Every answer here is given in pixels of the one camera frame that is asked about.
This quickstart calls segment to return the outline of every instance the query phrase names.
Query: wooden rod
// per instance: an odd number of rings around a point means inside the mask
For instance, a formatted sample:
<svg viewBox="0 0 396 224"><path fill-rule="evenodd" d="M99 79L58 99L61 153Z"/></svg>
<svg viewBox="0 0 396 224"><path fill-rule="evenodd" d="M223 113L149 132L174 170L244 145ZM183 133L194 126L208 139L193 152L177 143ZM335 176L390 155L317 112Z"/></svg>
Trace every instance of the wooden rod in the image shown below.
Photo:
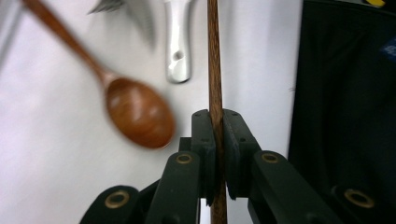
<svg viewBox="0 0 396 224"><path fill-rule="evenodd" d="M207 29L209 45L209 115L212 120L217 147L217 166L219 183L215 200L211 206L211 223L227 223L227 198L224 176L224 148L222 126L222 97L221 97L221 71L219 52L219 16L218 1L207 0Z"/></svg>

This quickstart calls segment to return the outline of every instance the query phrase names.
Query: brass insert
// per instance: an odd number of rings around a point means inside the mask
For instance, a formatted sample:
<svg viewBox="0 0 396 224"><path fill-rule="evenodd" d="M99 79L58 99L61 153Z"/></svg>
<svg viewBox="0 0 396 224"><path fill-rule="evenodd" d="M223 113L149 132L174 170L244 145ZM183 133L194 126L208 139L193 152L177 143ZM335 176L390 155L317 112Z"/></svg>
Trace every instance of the brass insert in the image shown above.
<svg viewBox="0 0 396 224"><path fill-rule="evenodd" d="M344 192L344 196L347 198L348 201L359 207L372 208L375 206L374 200L360 190L347 189Z"/></svg>
<svg viewBox="0 0 396 224"><path fill-rule="evenodd" d="M265 152L262 153L262 160L269 162L269 163L277 163L278 159L277 156L273 153Z"/></svg>
<svg viewBox="0 0 396 224"><path fill-rule="evenodd" d="M180 164L187 164L192 162L192 156L189 154L181 154L176 157L176 161Z"/></svg>
<svg viewBox="0 0 396 224"><path fill-rule="evenodd" d="M129 193L123 189L120 189L107 196L105 205L111 209L123 207L126 203L128 203L129 198Z"/></svg>

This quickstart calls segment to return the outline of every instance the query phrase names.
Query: black fabric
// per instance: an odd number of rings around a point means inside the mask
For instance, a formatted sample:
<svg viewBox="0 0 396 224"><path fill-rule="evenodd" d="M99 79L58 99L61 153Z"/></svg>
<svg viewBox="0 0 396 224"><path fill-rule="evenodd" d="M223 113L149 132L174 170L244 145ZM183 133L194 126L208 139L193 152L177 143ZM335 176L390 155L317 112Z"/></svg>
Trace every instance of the black fabric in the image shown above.
<svg viewBox="0 0 396 224"><path fill-rule="evenodd" d="M366 189L396 208L396 16L304 1L289 161L320 193Z"/></svg>

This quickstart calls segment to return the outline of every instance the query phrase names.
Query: spoon bowl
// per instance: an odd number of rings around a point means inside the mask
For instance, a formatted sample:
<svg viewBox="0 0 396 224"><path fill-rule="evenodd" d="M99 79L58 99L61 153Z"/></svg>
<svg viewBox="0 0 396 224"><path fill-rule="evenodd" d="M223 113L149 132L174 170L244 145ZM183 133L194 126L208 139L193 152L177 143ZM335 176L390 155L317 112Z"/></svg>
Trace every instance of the spoon bowl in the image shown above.
<svg viewBox="0 0 396 224"><path fill-rule="evenodd" d="M165 100L147 85L105 69L39 0L22 2L96 74L106 94L108 115L116 127L142 147L162 148L175 133L175 119Z"/></svg>
<svg viewBox="0 0 396 224"><path fill-rule="evenodd" d="M166 147L175 132L167 104L142 83L122 77L113 80L107 88L106 107L120 131L141 146Z"/></svg>

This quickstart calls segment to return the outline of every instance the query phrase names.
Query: white surface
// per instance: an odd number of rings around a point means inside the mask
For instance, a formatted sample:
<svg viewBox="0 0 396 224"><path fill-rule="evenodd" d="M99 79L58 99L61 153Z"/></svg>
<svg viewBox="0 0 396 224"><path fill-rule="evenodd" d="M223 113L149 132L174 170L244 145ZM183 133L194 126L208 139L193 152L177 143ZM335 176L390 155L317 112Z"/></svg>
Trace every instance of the white surface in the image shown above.
<svg viewBox="0 0 396 224"><path fill-rule="evenodd" d="M87 15L96 0L45 2L99 61L168 100L173 142L151 151L125 140L91 71L25 11L0 63L0 223L78 223L103 190L143 189L160 178L178 138L191 136L191 114L208 108L206 1L191 6L192 78L180 85L165 79L163 1L146 1L154 41L127 7ZM284 155L300 13L295 0L219 0L223 106L243 115L262 149ZM246 207L229 202L229 223L251 223ZM207 209L202 215L209 223Z"/></svg>

